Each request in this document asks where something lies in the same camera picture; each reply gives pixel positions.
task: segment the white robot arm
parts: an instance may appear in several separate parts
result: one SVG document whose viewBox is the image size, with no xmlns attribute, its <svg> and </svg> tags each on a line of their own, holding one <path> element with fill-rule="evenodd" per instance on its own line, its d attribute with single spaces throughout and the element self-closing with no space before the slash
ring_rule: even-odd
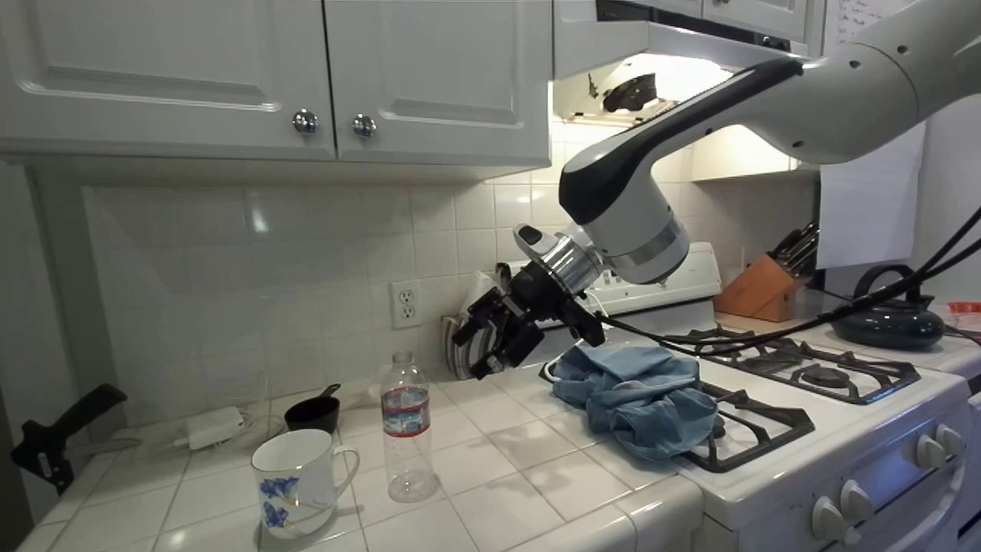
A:
<svg viewBox="0 0 981 552">
<path fill-rule="evenodd" d="M 575 339 L 599 343 L 599 323 L 573 297 L 606 268 L 628 284 L 658 284 L 687 257 L 687 233 L 648 165 L 715 128 L 741 123 L 802 163 L 846 163 L 974 92 L 981 0 L 922 0 L 827 58 L 747 68 L 573 158 L 557 200 L 575 223 L 562 237 L 521 228 L 514 240 L 529 265 L 471 305 L 471 323 L 452 340 L 504 311 L 518 333 L 490 354 L 503 366 L 518 366 L 538 343 L 536 318 L 562 318 Z"/>
</svg>

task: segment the white wall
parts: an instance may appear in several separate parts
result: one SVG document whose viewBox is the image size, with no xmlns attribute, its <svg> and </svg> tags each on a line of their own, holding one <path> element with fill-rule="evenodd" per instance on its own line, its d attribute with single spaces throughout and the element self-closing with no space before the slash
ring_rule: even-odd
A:
<svg viewBox="0 0 981 552">
<path fill-rule="evenodd" d="M 11 441 L 22 423 L 53 423 L 75 398 L 61 343 L 53 281 L 35 233 L 23 172 L 0 163 L 0 391 Z M 23 477 L 34 519 L 53 504 L 53 484 Z"/>
<path fill-rule="evenodd" d="M 553 133 L 553 165 L 599 133 Z M 812 214 L 812 184 L 682 180 L 687 155 L 656 177 L 696 240 L 724 268 L 768 249 Z M 452 312 L 474 270 L 521 257 L 512 228 L 568 223 L 557 172 L 477 184 L 288 184 L 236 175 L 222 189 L 97 175 L 86 191 L 96 265 L 129 421 L 185 419 L 327 382 L 375 382 L 391 351 L 429 375 L 438 315 Z M 388 284 L 417 281 L 427 325 L 388 325 Z"/>
<path fill-rule="evenodd" d="M 928 119 L 917 257 L 926 261 L 981 205 L 981 99 Z M 928 284 L 938 301 L 981 301 L 981 255 Z"/>
</svg>

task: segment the kitchen counter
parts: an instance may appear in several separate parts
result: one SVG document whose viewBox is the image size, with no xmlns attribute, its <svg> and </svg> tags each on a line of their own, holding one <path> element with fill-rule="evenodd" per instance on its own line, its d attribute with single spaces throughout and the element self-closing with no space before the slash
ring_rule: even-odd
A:
<svg viewBox="0 0 981 552">
<path fill-rule="evenodd" d="M 138 429 L 142 446 L 96 457 L 22 549 L 628 552 L 687 549 L 701 519 L 696 484 L 631 466 L 524 367 L 431 386 L 442 491 L 409 507 L 386 496 L 378 405 L 367 392 L 339 392 L 338 436 L 359 448 L 360 471 L 324 531 L 278 542 L 259 531 L 249 454 L 282 433 L 282 411 L 305 397 L 245 408 L 245 433 L 196 454 L 174 448 L 179 423 Z"/>
</svg>

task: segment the dish towel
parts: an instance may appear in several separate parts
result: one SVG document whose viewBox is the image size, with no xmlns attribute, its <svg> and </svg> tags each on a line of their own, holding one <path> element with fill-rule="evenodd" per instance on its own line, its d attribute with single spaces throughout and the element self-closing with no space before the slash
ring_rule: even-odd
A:
<svg viewBox="0 0 981 552">
<path fill-rule="evenodd" d="M 716 405 L 696 386 L 696 358 L 652 343 L 568 351 L 552 397 L 586 408 L 593 433 L 612 436 L 636 459 L 668 459 L 701 446 Z"/>
</svg>

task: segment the coffee mug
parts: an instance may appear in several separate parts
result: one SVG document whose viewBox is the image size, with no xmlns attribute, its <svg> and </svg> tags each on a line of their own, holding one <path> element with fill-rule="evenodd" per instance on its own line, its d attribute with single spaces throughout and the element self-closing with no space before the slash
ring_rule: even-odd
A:
<svg viewBox="0 0 981 552">
<path fill-rule="evenodd" d="M 335 457 L 350 454 L 356 465 L 335 484 Z M 335 448 L 330 433 L 296 429 L 264 441 L 251 454 L 264 528 L 278 540 L 319 531 L 338 514 L 338 496 L 350 488 L 360 466 L 356 448 Z"/>
</svg>

